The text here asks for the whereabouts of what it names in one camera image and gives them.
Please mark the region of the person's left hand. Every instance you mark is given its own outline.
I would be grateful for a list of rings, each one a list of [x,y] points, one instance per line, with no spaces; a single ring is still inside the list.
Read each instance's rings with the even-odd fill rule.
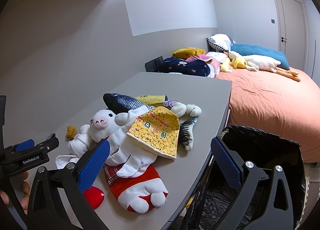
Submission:
[[[29,193],[30,193],[30,186],[26,179],[28,178],[29,173],[25,171],[23,173],[23,182],[21,184],[22,192],[24,193],[24,197],[20,200],[20,204],[24,210],[24,213],[28,213],[28,203],[29,203]],[[8,195],[1,190],[1,199],[3,202],[8,205],[10,203]]]

